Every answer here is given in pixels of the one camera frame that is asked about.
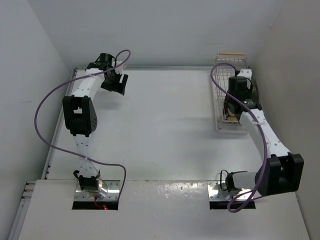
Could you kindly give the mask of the white drip tray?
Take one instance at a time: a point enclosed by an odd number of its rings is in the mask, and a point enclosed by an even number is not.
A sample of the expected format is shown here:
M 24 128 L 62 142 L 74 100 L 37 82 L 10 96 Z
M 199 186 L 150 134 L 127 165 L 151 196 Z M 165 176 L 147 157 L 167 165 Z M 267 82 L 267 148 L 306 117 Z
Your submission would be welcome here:
M 227 91 L 228 79 L 229 77 L 235 75 L 235 71 L 232 69 L 218 69 L 215 70 L 212 75 L 219 86 Z M 217 88 L 212 81 L 210 83 L 212 89 L 213 112 L 216 130 L 224 134 L 246 135 L 247 131 L 238 121 L 226 120 L 224 114 L 224 100 L 226 94 Z

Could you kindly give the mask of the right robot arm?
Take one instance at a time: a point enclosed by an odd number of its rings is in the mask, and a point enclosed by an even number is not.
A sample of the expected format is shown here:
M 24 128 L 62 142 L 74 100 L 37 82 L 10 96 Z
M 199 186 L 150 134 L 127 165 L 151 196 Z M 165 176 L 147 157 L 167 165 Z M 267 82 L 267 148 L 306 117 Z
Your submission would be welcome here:
M 229 77 L 224 108 L 227 115 L 236 118 L 249 133 L 262 158 L 262 166 L 257 172 L 229 172 L 225 178 L 225 190 L 256 188 L 263 197 L 296 192 L 304 159 L 300 154 L 293 154 L 279 140 L 252 95 L 253 86 L 248 77 Z

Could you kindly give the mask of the grey rimmed cream plate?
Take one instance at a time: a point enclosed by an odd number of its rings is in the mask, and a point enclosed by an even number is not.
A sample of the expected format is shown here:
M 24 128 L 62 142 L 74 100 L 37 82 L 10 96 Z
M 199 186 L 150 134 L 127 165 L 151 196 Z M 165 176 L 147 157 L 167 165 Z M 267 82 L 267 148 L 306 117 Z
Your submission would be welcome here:
M 251 83 L 252 83 L 252 99 L 256 103 L 260 104 L 259 88 L 258 88 L 258 84 L 253 76 L 251 77 Z

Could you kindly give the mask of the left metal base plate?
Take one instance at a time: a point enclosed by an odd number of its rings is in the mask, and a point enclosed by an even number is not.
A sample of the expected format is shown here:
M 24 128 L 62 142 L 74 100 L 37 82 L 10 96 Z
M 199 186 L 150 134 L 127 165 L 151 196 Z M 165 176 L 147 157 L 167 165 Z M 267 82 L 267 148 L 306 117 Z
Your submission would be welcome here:
M 118 200 L 119 193 L 119 180 L 103 180 L 99 192 L 81 190 L 80 184 L 77 183 L 73 200 L 75 202 L 93 202 L 96 198 L 98 202 L 114 202 Z

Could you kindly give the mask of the black rimmed patterned plate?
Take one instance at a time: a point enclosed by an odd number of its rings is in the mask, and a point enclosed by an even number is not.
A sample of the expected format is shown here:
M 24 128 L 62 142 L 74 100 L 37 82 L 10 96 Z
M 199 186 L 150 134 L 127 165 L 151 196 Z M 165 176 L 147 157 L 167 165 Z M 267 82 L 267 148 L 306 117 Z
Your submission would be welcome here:
M 228 121 L 239 121 L 239 104 L 231 99 L 229 96 L 225 96 L 223 102 L 224 116 Z

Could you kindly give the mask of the metal base plate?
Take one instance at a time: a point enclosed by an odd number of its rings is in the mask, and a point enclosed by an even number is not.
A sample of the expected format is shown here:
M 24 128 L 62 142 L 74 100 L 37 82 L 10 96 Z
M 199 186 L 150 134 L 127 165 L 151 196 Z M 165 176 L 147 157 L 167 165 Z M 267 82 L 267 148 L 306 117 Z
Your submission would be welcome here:
M 225 181 L 207 181 L 208 197 L 211 202 L 226 202 L 240 195 L 236 201 L 245 201 L 251 194 L 251 189 L 241 188 L 228 192 Z
M 75 202 L 93 202 L 96 198 L 98 202 L 114 202 L 118 200 L 119 193 L 119 180 L 103 180 L 99 192 L 81 190 L 80 184 L 77 183 L 73 200 Z

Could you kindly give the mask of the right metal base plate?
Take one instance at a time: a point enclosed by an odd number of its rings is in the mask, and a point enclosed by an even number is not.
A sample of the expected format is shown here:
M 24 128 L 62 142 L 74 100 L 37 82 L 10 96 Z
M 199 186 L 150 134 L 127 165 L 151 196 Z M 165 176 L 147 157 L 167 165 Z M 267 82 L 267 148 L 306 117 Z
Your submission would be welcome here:
M 240 195 L 236 201 L 245 201 L 251 194 L 251 189 L 241 188 L 228 192 L 225 181 L 207 181 L 208 197 L 211 202 L 226 202 Z

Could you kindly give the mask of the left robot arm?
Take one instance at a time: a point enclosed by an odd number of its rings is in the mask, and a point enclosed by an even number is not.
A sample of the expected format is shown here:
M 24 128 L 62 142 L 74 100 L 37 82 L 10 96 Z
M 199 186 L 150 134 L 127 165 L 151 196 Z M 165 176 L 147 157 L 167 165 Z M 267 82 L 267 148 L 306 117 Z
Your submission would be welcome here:
M 116 57 L 101 53 L 86 67 L 88 77 L 81 81 L 71 95 L 62 100 L 65 126 L 75 141 L 77 154 L 80 155 L 80 167 L 73 172 L 74 176 L 78 179 L 80 189 L 96 200 L 107 195 L 107 187 L 101 178 L 99 165 L 89 160 L 98 127 L 93 99 L 99 89 L 122 96 L 125 94 L 129 76 L 122 74 L 122 66 L 119 70 L 114 69 L 118 64 Z

